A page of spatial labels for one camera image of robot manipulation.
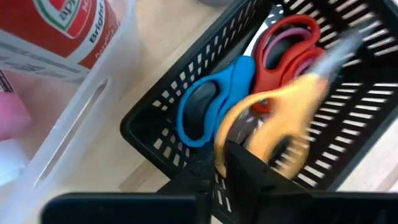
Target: table surface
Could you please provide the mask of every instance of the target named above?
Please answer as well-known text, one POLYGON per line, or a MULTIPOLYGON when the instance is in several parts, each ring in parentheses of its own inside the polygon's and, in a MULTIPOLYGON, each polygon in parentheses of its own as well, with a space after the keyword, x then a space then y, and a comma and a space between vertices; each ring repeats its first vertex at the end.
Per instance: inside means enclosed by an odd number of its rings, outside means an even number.
MULTIPOLYGON (((120 135, 123 116, 223 12, 197 0, 136 0, 142 40, 140 81, 131 84, 81 164, 50 197, 63 192, 155 192, 168 178, 120 135)), ((398 124, 370 154, 383 157, 396 151, 398 124)), ((364 160, 342 190, 388 190, 398 177, 398 156, 387 165, 370 166, 364 160)))

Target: blue scissor handle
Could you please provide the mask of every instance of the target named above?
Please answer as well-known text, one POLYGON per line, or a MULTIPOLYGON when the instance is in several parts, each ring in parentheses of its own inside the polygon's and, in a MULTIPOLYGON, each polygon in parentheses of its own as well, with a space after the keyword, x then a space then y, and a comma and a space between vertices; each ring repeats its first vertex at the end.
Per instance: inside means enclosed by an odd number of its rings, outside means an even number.
POLYGON ((218 128, 223 121, 225 114, 239 101, 245 99, 250 94, 250 84, 256 72, 254 60, 248 56, 240 56, 236 61, 233 76, 230 84, 230 93, 218 112, 214 134, 217 134, 218 128))
POLYGON ((237 102, 248 96, 250 82, 254 76, 254 60, 248 56, 239 56, 224 70, 201 78, 192 84, 181 97, 177 110, 177 133, 181 141, 190 147, 202 147, 211 140, 218 130, 226 112, 237 102), (204 120, 204 132, 200 139, 190 139, 183 128, 183 111, 191 94, 205 82, 215 82, 220 89, 218 96, 210 103, 204 120))

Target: scissor blade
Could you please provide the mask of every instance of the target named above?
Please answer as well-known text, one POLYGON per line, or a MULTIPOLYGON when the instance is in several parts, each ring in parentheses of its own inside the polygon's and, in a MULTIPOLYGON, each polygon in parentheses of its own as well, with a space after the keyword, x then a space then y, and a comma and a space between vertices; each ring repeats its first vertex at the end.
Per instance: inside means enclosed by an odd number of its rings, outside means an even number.
POLYGON ((344 58, 345 55, 355 53, 362 45, 363 38, 367 37, 372 29, 362 31, 363 26, 348 30, 342 33, 340 41, 336 47, 333 47, 327 52, 327 55, 322 57, 310 70, 311 73, 317 74, 322 78, 331 81, 331 75, 337 74, 338 70, 346 63, 349 57, 344 58))

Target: yellow scissors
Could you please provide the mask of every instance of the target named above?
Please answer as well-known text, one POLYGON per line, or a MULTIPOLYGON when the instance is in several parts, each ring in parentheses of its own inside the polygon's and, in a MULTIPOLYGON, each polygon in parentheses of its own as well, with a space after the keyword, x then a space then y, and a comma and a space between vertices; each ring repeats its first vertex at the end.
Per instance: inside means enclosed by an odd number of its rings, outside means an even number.
POLYGON ((306 128, 310 126, 319 104, 327 96, 329 84, 334 79, 331 75, 337 74, 335 69, 341 68, 345 63, 343 56, 355 52, 362 45, 363 37, 368 32, 370 30, 361 32, 359 29, 346 32, 346 37, 341 39, 338 46, 322 57, 308 74, 278 90, 250 95, 230 109, 215 140, 215 166, 218 172, 226 177, 224 144, 234 121, 253 104, 268 100, 272 102, 271 117, 252 135, 247 150, 268 163, 278 143, 284 137, 290 136, 292 141, 289 147, 295 153, 287 151, 286 154, 294 162, 282 159, 286 166, 277 166, 275 170, 288 179, 295 177, 308 156, 308 140, 303 138, 307 135, 306 128))

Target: slotted basket wall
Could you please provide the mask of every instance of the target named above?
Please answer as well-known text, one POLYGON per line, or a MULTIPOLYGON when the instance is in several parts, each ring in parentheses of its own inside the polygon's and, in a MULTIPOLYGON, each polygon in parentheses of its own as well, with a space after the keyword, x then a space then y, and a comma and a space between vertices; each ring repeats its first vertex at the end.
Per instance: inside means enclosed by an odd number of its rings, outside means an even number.
MULTIPOLYGON (((308 128, 310 155, 294 181, 306 189, 335 190, 398 114, 398 20, 391 0, 237 0, 131 109, 121 124, 125 140, 171 179, 195 149, 175 130, 175 109, 192 83, 208 75, 259 21, 273 24, 281 14, 308 14, 321 27, 319 46, 329 49, 338 34, 363 22, 373 34, 348 54, 341 75, 308 128), (271 11, 274 5, 280 9, 271 11)), ((232 223, 224 180, 216 174, 213 214, 232 223)))

